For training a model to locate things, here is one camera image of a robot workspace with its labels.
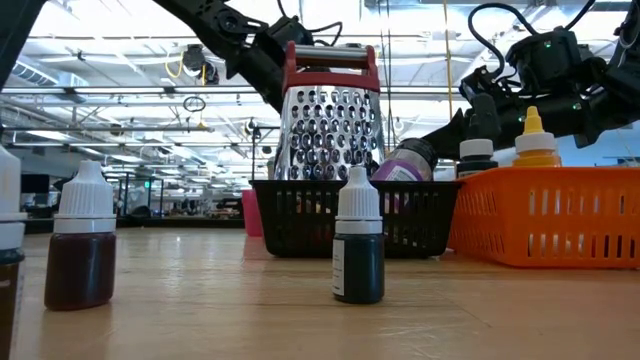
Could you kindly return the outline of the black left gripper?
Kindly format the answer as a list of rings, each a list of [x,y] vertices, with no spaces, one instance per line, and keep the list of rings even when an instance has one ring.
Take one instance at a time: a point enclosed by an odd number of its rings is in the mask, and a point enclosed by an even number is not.
[[[239,52],[239,74],[261,95],[278,114],[282,112],[283,66],[286,60],[287,39],[269,31],[254,34],[253,42],[246,39],[249,32],[241,36]]]

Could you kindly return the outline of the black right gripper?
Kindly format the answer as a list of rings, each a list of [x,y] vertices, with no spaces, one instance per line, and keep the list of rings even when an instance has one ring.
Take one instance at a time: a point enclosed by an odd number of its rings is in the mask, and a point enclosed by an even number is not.
[[[460,94],[472,105],[424,139],[442,159],[459,160],[466,140],[513,141],[524,130],[529,107],[536,107],[544,129],[556,137],[584,132],[591,117],[588,101],[565,89],[551,93],[522,90],[514,74],[494,77],[485,66],[463,78]]]

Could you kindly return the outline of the black food colouring bottle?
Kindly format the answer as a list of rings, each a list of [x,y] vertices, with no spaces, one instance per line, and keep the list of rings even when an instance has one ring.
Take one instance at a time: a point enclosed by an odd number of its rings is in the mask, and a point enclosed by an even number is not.
[[[493,159],[494,146],[490,139],[468,139],[459,144],[460,160],[456,165],[456,178],[460,179],[486,170],[498,168]]]

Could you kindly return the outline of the purple label spice jar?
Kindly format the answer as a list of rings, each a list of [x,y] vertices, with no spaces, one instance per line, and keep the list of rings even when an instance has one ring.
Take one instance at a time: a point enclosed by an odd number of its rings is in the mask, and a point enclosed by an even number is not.
[[[432,181],[438,157],[422,138],[409,138],[387,156],[372,175],[374,181]]]

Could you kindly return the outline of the yellow food colouring bottle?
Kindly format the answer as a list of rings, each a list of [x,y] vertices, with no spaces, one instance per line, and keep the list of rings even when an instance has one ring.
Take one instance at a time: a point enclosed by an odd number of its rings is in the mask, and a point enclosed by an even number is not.
[[[514,167],[561,167],[557,144],[552,133],[543,128],[536,106],[527,108],[523,133],[515,138]]]

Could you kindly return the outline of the dark teal dropper bottle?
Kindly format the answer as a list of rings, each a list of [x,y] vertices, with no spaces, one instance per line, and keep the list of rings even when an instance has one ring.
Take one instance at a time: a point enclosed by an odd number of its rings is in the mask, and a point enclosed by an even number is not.
[[[362,166],[340,189],[332,248],[332,293],[350,304],[375,304],[385,292],[385,251],[379,192]]]

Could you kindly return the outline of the dark red dropper bottle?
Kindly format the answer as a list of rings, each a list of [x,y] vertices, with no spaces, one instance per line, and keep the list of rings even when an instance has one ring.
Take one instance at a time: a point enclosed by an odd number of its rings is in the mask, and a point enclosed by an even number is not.
[[[49,242],[44,305],[52,311],[104,305],[114,292],[116,215],[113,187],[96,161],[80,162],[63,185]]]

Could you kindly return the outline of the orange plastic basket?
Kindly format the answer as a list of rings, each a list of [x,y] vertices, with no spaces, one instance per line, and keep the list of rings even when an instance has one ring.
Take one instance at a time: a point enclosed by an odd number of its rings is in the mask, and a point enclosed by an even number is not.
[[[640,268],[640,168],[504,167],[465,177],[448,245],[522,268]]]

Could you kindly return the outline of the pink plastic tray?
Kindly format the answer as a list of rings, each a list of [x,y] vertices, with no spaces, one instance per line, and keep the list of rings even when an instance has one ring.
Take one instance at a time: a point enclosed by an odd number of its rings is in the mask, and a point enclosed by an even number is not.
[[[261,215],[256,192],[253,189],[242,191],[242,205],[246,234],[249,237],[262,237]]]

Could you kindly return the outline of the black plastic basket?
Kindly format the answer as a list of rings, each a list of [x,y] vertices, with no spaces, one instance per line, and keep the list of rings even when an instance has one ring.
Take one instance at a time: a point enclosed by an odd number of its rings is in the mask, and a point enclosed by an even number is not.
[[[329,258],[343,181],[256,180],[266,249],[278,257]],[[461,184],[456,181],[372,183],[388,258],[439,256],[447,248]]]

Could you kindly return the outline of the brown dropper bottle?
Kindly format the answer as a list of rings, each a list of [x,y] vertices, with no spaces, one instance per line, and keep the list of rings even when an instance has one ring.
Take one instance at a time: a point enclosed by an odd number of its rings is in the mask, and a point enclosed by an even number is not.
[[[20,198],[21,161],[0,145],[0,360],[16,357],[25,259]]]

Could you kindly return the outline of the distant black frame workstation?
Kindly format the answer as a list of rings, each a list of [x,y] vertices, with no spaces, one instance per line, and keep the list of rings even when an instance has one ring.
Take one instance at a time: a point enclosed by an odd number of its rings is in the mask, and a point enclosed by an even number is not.
[[[165,181],[127,173],[114,184],[114,207],[118,217],[163,217]]]

